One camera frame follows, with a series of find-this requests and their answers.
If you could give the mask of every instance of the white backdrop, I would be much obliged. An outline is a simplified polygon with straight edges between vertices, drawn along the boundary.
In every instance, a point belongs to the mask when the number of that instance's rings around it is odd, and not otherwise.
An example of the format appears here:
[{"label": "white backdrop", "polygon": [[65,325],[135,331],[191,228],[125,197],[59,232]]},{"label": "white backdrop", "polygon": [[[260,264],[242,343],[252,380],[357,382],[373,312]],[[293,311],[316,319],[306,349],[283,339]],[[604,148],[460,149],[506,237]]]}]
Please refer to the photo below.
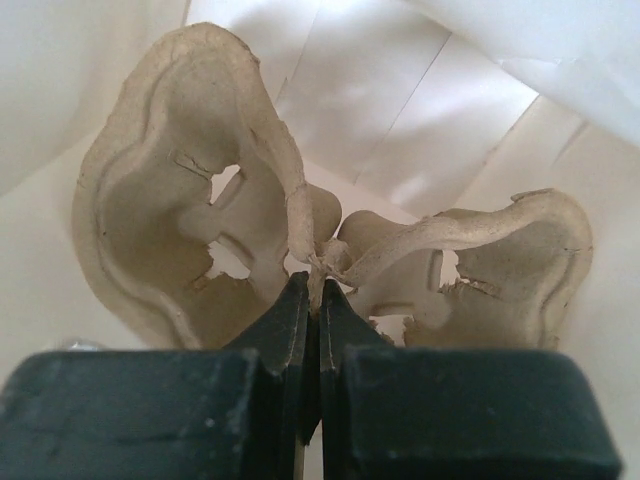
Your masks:
[{"label": "white backdrop", "polygon": [[377,210],[406,221],[453,205],[494,209],[547,186],[582,203],[594,264],[561,349],[588,374],[626,478],[640,478],[639,4],[0,4],[0,376],[69,336],[143,347],[93,297],[75,261],[75,177],[151,42],[185,21],[213,21],[261,58],[310,180],[339,186],[353,208],[375,195]]}]

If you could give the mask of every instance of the white surface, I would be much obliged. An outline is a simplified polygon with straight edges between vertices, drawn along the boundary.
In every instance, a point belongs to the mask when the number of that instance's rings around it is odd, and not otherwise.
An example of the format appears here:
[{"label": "white surface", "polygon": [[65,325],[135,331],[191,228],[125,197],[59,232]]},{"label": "white surface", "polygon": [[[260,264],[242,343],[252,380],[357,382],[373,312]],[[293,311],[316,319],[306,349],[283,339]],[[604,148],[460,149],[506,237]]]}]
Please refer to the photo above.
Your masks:
[{"label": "white surface", "polygon": [[0,383],[26,356],[69,337],[143,348],[95,298],[71,242],[71,199],[82,139],[0,201]]},{"label": "white surface", "polygon": [[[70,203],[90,142],[80,139],[184,7],[4,3],[0,194],[46,166],[0,198],[0,378],[68,337],[142,347],[82,278]],[[638,141],[639,4],[413,3],[447,28],[400,0],[192,0],[188,20],[229,27],[261,58],[310,180],[336,193],[345,214],[369,208],[411,222],[453,205],[499,208],[515,192],[547,186],[583,204],[594,263],[561,348],[593,383],[626,478],[640,478],[640,152],[584,119]],[[536,100],[461,37],[581,115]]]},{"label": "white surface", "polygon": [[0,195],[100,127],[186,0],[0,0]]},{"label": "white surface", "polygon": [[640,146],[636,0],[404,0],[514,77]]}]

